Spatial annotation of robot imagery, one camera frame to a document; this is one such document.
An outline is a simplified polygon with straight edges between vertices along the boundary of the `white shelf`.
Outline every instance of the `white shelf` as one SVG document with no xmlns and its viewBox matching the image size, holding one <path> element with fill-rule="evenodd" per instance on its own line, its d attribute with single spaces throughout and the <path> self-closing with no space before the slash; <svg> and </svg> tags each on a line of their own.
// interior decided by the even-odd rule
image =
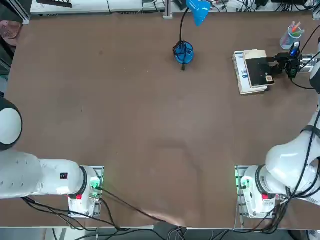
<svg viewBox="0 0 320 240">
<path fill-rule="evenodd" d="M 123 11 L 155 11 L 153 3 L 145 3 L 142 0 L 108 0 L 111 12 Z M 32 15 L 40 14 L 76 14 L 76 13 L 108 13 L 108 2 L 106 0 L 71 0 L 72 8 L 62 6 L 52 6 L 39 4 L 36 0 L 32 0 L 30 13 Z M 158 10 L 165 8 L 164 1 L 156 0 Z"/>
<path fill-rule="evenodd" d="M 229 0 L 226 2 L 225 5 L 227 7 L 228 12 L 236 12 L 236 9 L 240 9 L 242 7 L 242 0 Z M 130 12 L 130 11 L 139 11 L 142 10 L 149 10 L 155 11 L 156 8 L 152 3 L 145 3 L 144 6 L 142 4 L 142 0 L 108 0 L 110 10 L 112 12 Z M 36 0 L 32 0 L 32 5 L 30 9 L 30 13 L 32 15 L 40 15 L 40 14 L 75 14 L 75 13 L 107 13 L 109 12 L 108 9 L 108 2 L 106 0 L 71 0 L 72 8 L 61 7 L 61 6 L 52 6 L 46 4 L 39 4 Z M 312 4 L 313 0 L 308 0 L 306 5 Z M 165 8 L 164 0 L 156 0 L 156 6 L 158 10 L 163 10 Z M 221 12 L 225 12 L 225 9 L 222 9 L 223 4 L 215 5 Z M 257 12 L 274 12 L 280 3 L 273 3 L 271 0 L 267 3 L 266 6 L 260 6 Z M 256 5 L 252 5 L 252 11 L 256 9 Z M 293 6 L 292 11 L 297 11 L 297 8 Z M 172 13 L 181 13 L 178 6 L 172 2 L 171 3 L 171 12 Z M 212 8 L 210 12 L 218 12 L 217 9 Z"/>
</svg>

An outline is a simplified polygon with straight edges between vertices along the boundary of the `blue desk lamp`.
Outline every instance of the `blue desk lamp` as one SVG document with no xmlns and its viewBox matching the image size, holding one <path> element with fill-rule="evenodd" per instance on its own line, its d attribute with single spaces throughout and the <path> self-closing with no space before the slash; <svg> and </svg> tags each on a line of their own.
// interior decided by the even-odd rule
<svg viewBox="0 0 320 240">
<path fill-rule="evenodd" d="M 206 16 L 210 10 L 210 3 L 208 1 L 199 1 L 199 0 L 186 0 L 186 10 L 182 16 L 180 24 L 180 39 L 178 43 L 173 47 L 173 55 L 175 60 L 182 64 L 182 70 L 186 69 L 186 64 L 189 64 L 194 58 L 194 48 L 192 45 L 182 40 L 182 24 L 184 22 L 185 16 L 190 9 L 193 13 L 194 23 L 198 27 L 205 20 Z"/>
</svg>

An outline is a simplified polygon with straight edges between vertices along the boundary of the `lamp base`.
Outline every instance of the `lamp base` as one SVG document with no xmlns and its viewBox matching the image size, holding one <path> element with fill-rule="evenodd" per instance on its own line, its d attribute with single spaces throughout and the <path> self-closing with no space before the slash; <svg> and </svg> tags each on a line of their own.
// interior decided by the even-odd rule
<svg viewBox="0 0 320 240">
<path fill-rule="evenodd" d="M 173 47 L 173 55 L 178 63 L 189 64 L 194 58 L 194 48 L 189 42 L 181 40 Z"/>
</svg>

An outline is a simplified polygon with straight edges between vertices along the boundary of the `lamp shade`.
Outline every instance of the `lamp shade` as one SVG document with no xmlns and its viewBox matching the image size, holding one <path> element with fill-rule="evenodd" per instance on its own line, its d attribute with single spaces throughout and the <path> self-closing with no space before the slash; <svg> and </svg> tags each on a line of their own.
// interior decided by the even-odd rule
<svg viewBox="0 0 320 240">
<path fill-rule="evenodd" d="M 200 26 L 209 13 L 210 2 L 199 0 L 187 0 L 186 5 L 193 13 L 195 25 L 197 27 Z"/>
</svg>

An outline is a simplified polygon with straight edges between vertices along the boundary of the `white label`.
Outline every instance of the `white label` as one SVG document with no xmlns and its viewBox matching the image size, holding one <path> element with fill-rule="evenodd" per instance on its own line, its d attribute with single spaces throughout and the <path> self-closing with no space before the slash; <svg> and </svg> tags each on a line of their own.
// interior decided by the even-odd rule
<svg viewBox="0 0 320 240">
<path fill-rule="evenodd" d="M 264 207 L 270 207 L 275 203 L 275 201 L 273 201 L 272 199 L 264 199 L 262 201 L 262 204 Z"/>
<path fill-rule="evenodd" d="M 313 204 L 318 204 L 319 201 L 315 200 L 314 198 L 312 198 L 311 196 L 310 197 L 307 197 L 306 198 L 309 202 L 313 203 Z"/>
<path fill-rule="evenodd" d="M 265 79 L 268 83 L 273 81 L 272 76 L 266 76 Z"/>
</svg>

